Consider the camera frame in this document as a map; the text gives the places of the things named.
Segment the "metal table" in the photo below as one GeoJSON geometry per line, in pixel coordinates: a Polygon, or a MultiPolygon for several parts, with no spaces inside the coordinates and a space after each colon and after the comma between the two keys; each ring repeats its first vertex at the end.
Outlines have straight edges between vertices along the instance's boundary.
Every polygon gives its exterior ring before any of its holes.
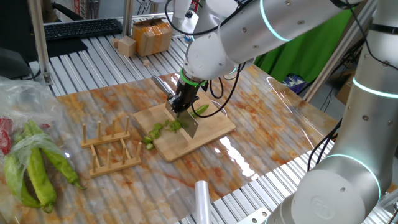
{"type": "MultiPolygon", "coordinates": [[[[137,22],[154,16],[133,17],[133,21],[137,22]]],[[[152,74],[174,73],[182,67],[187,49],[187,44],[182,37],[173,38],[166,52],[147,57],[135,55],[131,58],[119,54],[112,47],[113,37],[115,36],[107,35],[82,39],[88,47],[87,51],[50,58],[50,71],[54,85],[46,86],[46,88],[55,96],[62,96],[142,80],[149,78],[152,74]],[[151,66],[143,65],[146,59],[151,62],[151,66]]],[[[37,71],[39,64],[31,63],[30,66],[33,71],[37,71]]],[[[264,216],[260,212],[259,220],[266,218],[285,197],[297,189],[300,179],[306,173],[307,160],[308,153],[303,154],[214,201],[211,204],[212,222],[237,223],[259,209],[266,213],[264,216]]],[[[385,223],[390,216],[390,213],[377,206],[364,223],[385,223]]],[[[178,223],[196,223],[195,214],[187,216],[178,223]]],[[[245,223],[253,223],[253,219],[250,218],[245,223]]]]}

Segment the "keyboard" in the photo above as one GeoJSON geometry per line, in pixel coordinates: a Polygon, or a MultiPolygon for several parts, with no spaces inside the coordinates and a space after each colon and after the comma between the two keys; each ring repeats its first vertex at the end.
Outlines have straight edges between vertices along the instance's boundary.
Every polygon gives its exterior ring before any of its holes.
{"type": "Polygon", "coordinates": [[[46,40],[97,35],[121,34],[122,25],[117,19],[94,19],[79,22],[60,22],[44,26],[46,40]]]}

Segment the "green pepper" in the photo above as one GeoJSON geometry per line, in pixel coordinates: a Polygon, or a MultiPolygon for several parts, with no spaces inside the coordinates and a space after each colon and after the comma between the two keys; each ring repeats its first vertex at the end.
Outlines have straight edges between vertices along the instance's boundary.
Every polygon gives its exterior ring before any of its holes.
{"type": "MultiPolygon", "coordinates": [[[[31,137],[34,135],[27,123],[24,125],[24,131],[26,137],[31,137]]],[[[39,149],[33,148],[31,151],[32,154],[30,155],[27,172],[35,189],[37,198],[43,205],[42,210],[45,213],[51,213],[53,205],[57,199],[57,194],[55,193],[54,187],[47,177],[43,158],[39,149]]]]}
{"type": "MultiPolygon", "coordinates": [[[[203,114],[203,112],[205,112],[205,110],[207,110],[208,107],[209,107],[209,105],[202,105],[201,107],[199,107],[198,109],[196,109],[195,112],[196,112],[197,114],[201,115],[201,114],[203,114]]],[[[198,117],[193,111],[191,111],[190,114],[191,114],[191,116],[192,116],[193,118],[197,118],[197,117],[198,117]]]]}
{"type": "Polygon", "coordinates": [[[145,144],[149,144],[149,143],[151,143],[153,140],[152,140],[149,136],[145,136],[145,137],[142,139],[142,141],[143,141],[145,144]]]}
{"type": "Polygon", "coordinates": [[[158,130],[149,131],[149,137],[150,137],[152,140],[155,140],[155,139],[157,139],[157,138],[160,137],[160,133],[159,133],[158,130]]]}
{"type": "Polygon", "coordinates": [[[169,131],[173,131],[174,133],[176,133],[177,130],[181,128],[181,123],[179,123],[177,120],[174,120],[170,122],[169,128],[169,131]]]}
{"type": "Polygon", "coordinates": [[[152,143],[147,144],[147,150],[151,150],[154,148],[154,145],[152,143]]]}
{"type": "MultiPolygon", "coordinates": [[[[34,134],[45,134],[40,127],[33,121],[29,120],[30,128],[34,134]]],[[[50,136],[45,138],[49,141],[52,141],[50,136]]],[[[79,189],[85,190],[87,187],[82,187],[79,184],[79,176],[73,170],[73,168],[69,165],[69,162],[65,157],[56,152],[48,149],[42,148],[43,153],[49,159],[49,161],[54,165],[55,168],[68,180],[69,184],[76,185],[79,189]]]]}
{"type": "Polygon", "coordinates": [[[162,124],[156,123],[156,124],[154,125],[154,130],[160,131],[160,130],[162,130],[162,129],[163,129],[163,125],[162,125],[162,124]]]}
{"type": "MultiPolygon", "coordinates": [[[[24,135],[22,133],[15,133],[14,144],[19,143],[23,138],[24,135]]],[[[23,171],[16,154],[9,154],[4,157],[4,174],[11,193],[16,197],[20,197],[23,205],[32,208],[40,208],[42,206],[40,202],[33,198],[27,191],[23,171]]]]}

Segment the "plastic bag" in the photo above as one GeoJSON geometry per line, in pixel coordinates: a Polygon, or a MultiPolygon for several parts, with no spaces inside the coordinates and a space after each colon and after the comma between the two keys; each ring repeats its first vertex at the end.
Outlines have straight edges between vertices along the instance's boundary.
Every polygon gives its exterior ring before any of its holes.
{"type": "MultiPolygon", "coordinates": [[[[59,146],[54,143],[54,139],[60,139],[62,134],[59,128],[55,129],[58,121],[62,119],[62,114],[62,106],[41,84],[24,80],[0,79],[0,134],[7,132],[12,146],[9,152],[0,151],[0,162],[4,166],[13,166],[4,167],[4,171],[9,172],[5,174],[6,182],[12,194],[20,202],[22,201],[21,189],[24,174],[29,165],[31,149],[44,148],[64,156],[64,152],[60,150],[63,143],[59,146]],[[34,134],[22,138],[24,124],[28,120],[32,120],[44,130],[51,127],[51,132],[49,135],[34,134]]],[[[0,148],[4,147],[8,141],[4,138],[1,141],[1,137],[0,148]]],[[[47,175],[51,178],[56,170],[48,161],[45,162],[45,167],[47,175]]]]}

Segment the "metal pole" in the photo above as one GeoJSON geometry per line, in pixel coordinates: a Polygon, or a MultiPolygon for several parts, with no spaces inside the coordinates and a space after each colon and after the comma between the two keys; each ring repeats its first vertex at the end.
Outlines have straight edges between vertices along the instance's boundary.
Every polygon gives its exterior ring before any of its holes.
{"type": "Polygon", "coordinates": [[[197,223],[210,224],[209,185],[204,180],[195,183],[195,201],[197,210],[197,223]]]}
{"type": "MultiPolygon", "coordinates": [[[[367,22],[369,22],[372,14],[376,10],[376,4],[377,0],[369,0],[362,9],[361,13],[359,13],[358,21],[361,23],[361,26],[364,26],[367,22]]],[[[360,34],[360,31],[357,23],[354,21],[343,40],[339,46],[337,46],[337,49],[333,55],[330,57],[328,63],[325,65],[315,82],[312,84],[307,94],[305,94],[303,100],[310,102],[313,99],[315,94],[317,94],[318,90],[331,75],[335,65],[343,58],[345,51],[348,49],[351,41],[356,37],[357,34],[360,34]]]]}
{"type": "Polygon", "coordinates": [[[123,36],[131,36],[132,30],[132,5],[133,0],[124,0],[124,12],[123,12],[123,36]]]}
{"type": "Polygon", "coordinates": [[[46,85],[51,85],[49,55],[47,54],[47,44],[45,43],[41,1],[29,0],[28,2],[32,17],[37,55],[39,56],[40,71],[43,75],[44,83],[46,85]]]}

